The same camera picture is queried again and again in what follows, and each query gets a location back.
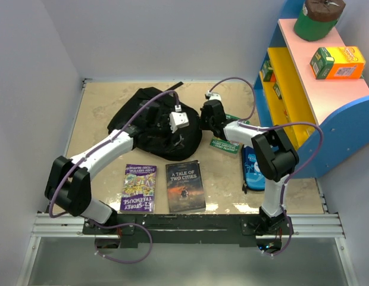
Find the black backpack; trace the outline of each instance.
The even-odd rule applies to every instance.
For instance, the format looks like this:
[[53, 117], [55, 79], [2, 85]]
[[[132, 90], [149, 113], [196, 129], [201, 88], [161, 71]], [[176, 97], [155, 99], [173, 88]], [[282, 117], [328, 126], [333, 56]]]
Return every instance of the black backpack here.
[[[178, 88], [180, 82], [168, 90]], [[121, 129], [138, 109], [148, 100], [160, 94], [157, 88], [140, 88], [112, 118], [108, 125], [108, 133], [114, 129]], [[180, 103], [182, 112], [189, 118], [189, 126], [171, 133], [169, 114], [174, 111], [175, 99], [164, 95], [153, 102], [132, 123], [142, 132], [137, 135], [136, 147], [170, 161], [182, 161], [189, 158], [198, 148], [202, 140], [202, 131], [199, 128], [199, 114], [195, 109]]]

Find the blue shelf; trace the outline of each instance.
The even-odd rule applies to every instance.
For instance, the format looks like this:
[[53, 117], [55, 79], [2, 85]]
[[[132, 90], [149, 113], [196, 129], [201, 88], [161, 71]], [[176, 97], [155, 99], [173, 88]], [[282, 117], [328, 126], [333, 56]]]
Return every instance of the blue shelf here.
[[258, 113], [258, 118], [260, 120], [260, 125], [262, 127], [272, 127], [273, 122], [270, 117], [270, 112], [268, 109], [267, 100], [265, 99], [263, 89], [255, 89], [256, 93], [256, 108]]
[[[287, 0], [280, 13], [280, 18], [298, 18], [304, 2], [305, 0]], [[278, 24], [274, 28], [269, 47], [286, 47]], [[267, 52], [265, 51], [263, 54], [262, 62], [268, 59]], [[259, 76], [257, 76], [254, 91], [261, 126], [272, 126], [272, 119]], [[325, 137], [323, 146], [313, 161], [297, 173], [295, 178], [319, 178], [369, 143], [369, 95], [357, 98], [357, 100], [341, 106], [320, 122], [320, 128], [322, 128]], [[297, 167], [309, 159], [319, 140], [319, 133], [315, 131], [299, 147], [297, 152], [300, 162]]]

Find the toy shelf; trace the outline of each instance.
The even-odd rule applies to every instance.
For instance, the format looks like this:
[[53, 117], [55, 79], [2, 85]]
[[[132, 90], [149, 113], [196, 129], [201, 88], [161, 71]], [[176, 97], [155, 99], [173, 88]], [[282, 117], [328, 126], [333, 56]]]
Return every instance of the toy shelf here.
[[[289, 121], [315, 123], [287, 48], [269, 48], [268, 55], [281, 90]], [[310, 127], [305, 125], [292, 126], [292, 128], [296, 136], [296, 144], [294, 144], [296, 149], [309, 138], [309, 133], [312, 134], [314, 131], [313, 128], [310, 131]]]
[[[260, 79], [262, 82], [262, 87], [265, 92], [265, 97], [268, 102], [268, 108], [270, 111], [270, 116], [273, 122], [273, 125], [281, 125], [288, 123], [289, 121], [286, 118], [286, 115], [284, 113], [285, 105], [283, 100], [280, 100], [274, 89], [274, 82], [265, 82], [262, 79], [262, 73], [260, 71], [259, 73]], [[288, 135], [290, 141], [292, 142], [293, 146], [298, 146], [296, 135], [294, 133], [293, 127], [286, 127], [285, 132]]]
[[293, 31], [296, 19], [280, 19], [279, 27], [292, 56], [315, 121], [321, 124], [332, 112], [358, 98], [369, 95], [364, 79], [316, 80], [309, 66], [310, 59], [321, 46], [345, 46], [334, 28], [325, 38], [307, 42]]
[[[369, 87], [364, 79], [317, 80], [309, 62], [321, 46], [345, 46], [338, 31], [308, 42], [293, 31], [304, 0], [286, 1], [265, 60], [270, 60], [282, 93], [278, 99], [273, 82], [258, 73], [254, 90], [261, 126], [286, 122], [319, 125], [324, 142], [317, 156], [296, 178], [319, 178], [369, 143]], [[319, 133], [308, 126], [285, 129], [300, 157], [300, 166], [316, 149]]]

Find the glass panel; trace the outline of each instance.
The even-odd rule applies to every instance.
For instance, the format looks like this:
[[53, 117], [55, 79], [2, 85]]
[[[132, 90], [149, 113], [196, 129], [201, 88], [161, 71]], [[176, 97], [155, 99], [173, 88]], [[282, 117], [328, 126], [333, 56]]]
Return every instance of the glass panel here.
[[[347, 286], [334, 239], [296, 238], [278, 257], [237, 245], [155, 244], [121, 265], [93, 255], [93, 238], [42, 238], [29, 285]], [[135, 259], [148, 249], [102, 250]]]

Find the pink shelf top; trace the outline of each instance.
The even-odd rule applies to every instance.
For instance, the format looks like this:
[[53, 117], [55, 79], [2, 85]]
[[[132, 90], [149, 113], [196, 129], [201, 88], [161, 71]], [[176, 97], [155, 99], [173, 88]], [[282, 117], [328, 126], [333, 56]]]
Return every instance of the pink shelf top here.
[[279, 19], [286, 45], [292, 56], [301, 84], [317, 124], [343, 105], [369, 95], [364, 79], [317, 80], [310, 68], [310, 60], [321, 46], [345, 46], [338, 31], [333, 30], [323, 39], [308, 42], [293, 31], [296, 19]]

